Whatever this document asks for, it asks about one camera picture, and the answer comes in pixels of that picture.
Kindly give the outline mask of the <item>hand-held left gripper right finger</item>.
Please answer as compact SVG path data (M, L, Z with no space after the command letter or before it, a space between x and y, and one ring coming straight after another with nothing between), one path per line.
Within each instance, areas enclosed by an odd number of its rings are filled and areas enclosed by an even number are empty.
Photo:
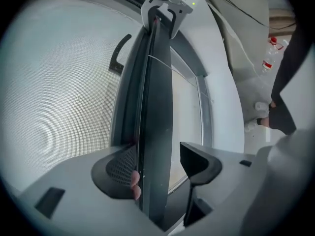
M182 231L174 236L268 234L268 147L256 155L180 143L190 180Z

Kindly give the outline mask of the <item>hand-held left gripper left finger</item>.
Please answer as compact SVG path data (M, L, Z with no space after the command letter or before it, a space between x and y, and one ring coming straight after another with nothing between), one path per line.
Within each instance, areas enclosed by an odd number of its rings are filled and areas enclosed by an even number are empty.
M132 145L68 159L31 184L19 201L27 218L49 236L157 236L131 190Z

